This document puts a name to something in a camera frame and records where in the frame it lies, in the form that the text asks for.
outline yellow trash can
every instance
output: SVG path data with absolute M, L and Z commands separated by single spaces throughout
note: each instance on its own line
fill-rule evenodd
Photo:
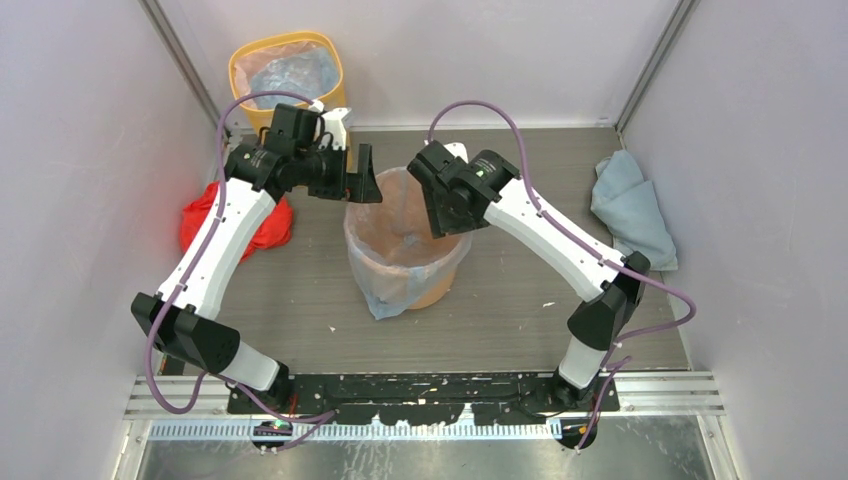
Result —
M 282 35 L 275 35 L 273 37 L 268 37 L 264 40 L 259 40 L 256 42 L 249 43 L 233 53 L 233 56 L 230 57 L 229 64 L 229 72 L 230 72 L 230 88 L 233 90 L 233 97 L 239 98 L 245 95 L 245 82 L 249 81 L 249 79 L 256 74 L 259 70 L 265 67 L 271 60 L 275 60 L 276 58 L 282 57 L 274 57 L 273 55 L 269 55 L 267 61 L 263 59 L 259 59 L 258 62 L 253 62 L 256 65 L 253 65 L 252 72 L 244 72 L 244 74 L 248 78 L 241 78 L 242 73 L 237 72 L 236 63 L 249 55 L 256 55 L 257 53 L 261 54 L 261 51 L 268 50 L 273 47 L 285 47 L 291 45 L 292 47 L 296 47 L 296 44 L 303 43 L 304 45 L 312 45 L 325 47 L 330 55 L 333 57 L 333 60 L 336 62 L 336 68 L 339 70 L 339 82 L 336 84 L 335 88 L 330 90 L 328 93 L 322 95 L 318 98 L 324 102 L 327 110 L 344 107 L 347 106 L 347 99 L 345 98 L 344 91 L 344 72 L 342 71 L 342 63 L 339 60 L 339 54 L 336 52 L 336 47 L 333 46 L 333 43 L 324 35 L 316 32 L 295 32 L 295 33 L 285 33 Z M 305 107 L 306 105 L 301 102 L 297 106 Z M 244 113 L 247 115 L 248 121 L 250 121 L 250 125 L 253 127 L 253 130 L 259 134 L 259 129 L 262 127 L 267 127 L 271 125 L 271 117 L 274 114 L 274 110 L 260 110 L 256 107 L 256 104 L 249 100 L 241 104 L 241 108 L 244 110 Z

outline blue cloth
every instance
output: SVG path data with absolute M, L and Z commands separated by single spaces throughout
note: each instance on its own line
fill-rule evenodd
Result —
M 619 150 L 595 172 L 590 208 L 612 233 L 613 247 L 625 255 L 638 250 L 651 261 L 651 270 L 677 270 L 677 249 L 660 214 L 654 184 L 645 180 L 633 156 Z
M 330 51 L 318 47 L 290 57 L 271 61 L 250 79 L 251 92 L 284 90 L 306 98 L 330 93 L 339 83 L 339 69 Z M 295 105 L 300 100 L 290 97 L 258 97 L 253 100 L 261 109 L 273 109 L 278 103 Z

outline towel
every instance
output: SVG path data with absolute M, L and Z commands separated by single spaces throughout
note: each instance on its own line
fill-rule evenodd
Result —
M 651 270 L 677 270 L 677 249 L 665 228 L 654 184 L 626 150 L 615 152 L 595 167 L 592 213 L 609 228 L 613 248 L 625 255 L 639 251 Z

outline trash can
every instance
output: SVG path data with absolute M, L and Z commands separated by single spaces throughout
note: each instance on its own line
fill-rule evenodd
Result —
M 377 175 L 383 202 L 348 204 L 344 233 L 353 276 L 374 318 L 425 308 L 453 283 L 471 233 L 434 239 L 421 185 L 405 168 Z
M 323 57 L 314 55 L 316 52 L 323 54 Z M 325 57 L 332 61 L 335 71 L 329 71 L 323 68 L 324 65 L 322 65 L 321 70 L 316 72 L 315 66 L 318 65 L 319 58 Z M 272 62 L 281 59 L 288 59 L 286 61 L 291 60 L 289 66 L 294 67 L 296 70 L 286 78 L 285 82 L 278 83 L 303 86 L 303 84 L 313 80 L 309 74 L 324 74 L 325 77 L 323 78 L 332 77 L 335 79 L 336 77 L 333 74 L 337 73 L 338 80 L 333 85 L 326 85 L 324 86 L 325 88 L 321 88 L 320 95 L 317 98 L 324 102 L 328 110 L 347 105 L 344 91 L 344 72 L 342 71 L 341 60 L 339 60 L 336 47 L 333 46 L 330 39 L 315 32 L 275 35 L 264 40 L 249 43 L 236 50 L 233 56 L 230 57 L 229 63 L 230 88 L 233 91 L 233 96 L 239 98 L 251 93 L 253 91 L 251 81 L 256 79 L 257 75 L 268 75 L 269 67 L 274 67 Z M 296 93 L 302 93 L 312 98 L 306 90 Z M 263 99 L 262 102 L 264 103 L 270 98 L 276 97 L 268 97 L 267 99 Z M 294 105 L 300 107 L 306 106 L 303 102 L 296 103 L 296 100 L 291 101 Z M 274 114 L 273 107 L 261 108 L 256 101 L 248 100 L 241 104 L 241 108 L 244 110 L 248 121 L 250 121 L 250 125 L 257 134 L 259 134 L 259 130 L 262 127 L 267 127 L 271 124 L 271 117 Z

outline red cloth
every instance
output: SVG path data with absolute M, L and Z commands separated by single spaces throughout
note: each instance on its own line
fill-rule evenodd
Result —
M 200 230 L 200 226 L 206 220 L 206 215 L 212 208 L 212 204 L 215 203 L 215 195 L 217 194 L 218 182 L 212 182 L 206 187 L 206 191 L 200 198 L 189 203 L 183 209 L 183 221 L 180 225 L 180 248 L 183 249 L 183 253 L 188 250 L 189 245 L 197 235 L 197 231 Z M 293 221 L 294 212 L 286 199 L 281 198 L 280 203 L 274 207 L 271 215 L 268 215 L 268 218 L 256 230 L 256 234 L 247 244 L 239 263 L 245 261 L 257 248 L 268 249 L 288 243 L 291 239 Z

